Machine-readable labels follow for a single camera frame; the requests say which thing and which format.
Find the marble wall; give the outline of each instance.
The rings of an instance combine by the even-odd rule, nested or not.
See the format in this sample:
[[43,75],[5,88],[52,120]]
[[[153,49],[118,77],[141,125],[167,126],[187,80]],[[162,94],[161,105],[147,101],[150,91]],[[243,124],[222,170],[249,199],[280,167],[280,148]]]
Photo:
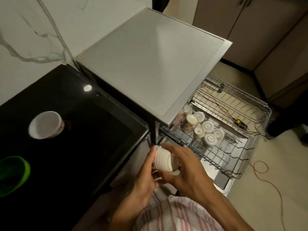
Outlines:
[[[151,0],[42,0],[75,57]],[[0,0],[0,105],[71,59],[38,0]]]

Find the metal wire rack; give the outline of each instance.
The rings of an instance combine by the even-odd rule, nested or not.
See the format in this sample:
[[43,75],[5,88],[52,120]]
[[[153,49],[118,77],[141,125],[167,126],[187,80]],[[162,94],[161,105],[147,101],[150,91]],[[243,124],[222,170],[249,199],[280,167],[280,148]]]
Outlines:
[[194,111],[205,113],[207,120],[225,131],[215,146],[204,147],[186,134],[180,124],[161,127],[160,131],[214,165],[229,178],[240,178],[254,146],[264,135],[272,110],[267,103],[209,74],[189,101]]

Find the person's right hand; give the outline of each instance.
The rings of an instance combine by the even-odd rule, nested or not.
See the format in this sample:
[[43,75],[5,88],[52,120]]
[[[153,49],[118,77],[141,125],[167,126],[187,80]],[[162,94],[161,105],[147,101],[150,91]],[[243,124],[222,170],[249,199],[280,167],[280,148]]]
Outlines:
[[163,148],[176,155],[181,164],[180,174],[174,176],[166,171],[159,171],[163,181],[173,185],[179,192],[200,203],[209,195],[217,192],[212,179],[207,175],[200,160],[187,147],[165,143]]

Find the white cup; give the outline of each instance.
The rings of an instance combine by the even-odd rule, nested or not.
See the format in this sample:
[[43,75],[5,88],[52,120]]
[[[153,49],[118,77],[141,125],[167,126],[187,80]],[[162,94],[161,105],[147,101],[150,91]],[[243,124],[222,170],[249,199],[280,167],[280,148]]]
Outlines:
[[64,129],[64,121],[54,111],[42,112],[29,125],[29,135],[37,140],[53,138]]
[[164,149],[161,146],[156,146],[154,166],[157,170],[174,172],[179,168],[180,160],[167,149]]

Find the cabinet handle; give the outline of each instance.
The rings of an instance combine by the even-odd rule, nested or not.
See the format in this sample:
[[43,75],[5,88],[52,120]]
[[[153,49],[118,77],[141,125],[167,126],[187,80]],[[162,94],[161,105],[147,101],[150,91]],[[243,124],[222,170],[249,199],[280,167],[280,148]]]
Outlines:
[[246,7],[248,7],[248,6],[250,5],[251,1],[252,1],[252,0],[249,0],[249,2],[248,2],[248,4],[247,4],[247,6],[246,6]]
[[240,1],[240,5],[243,3],[243,0]]

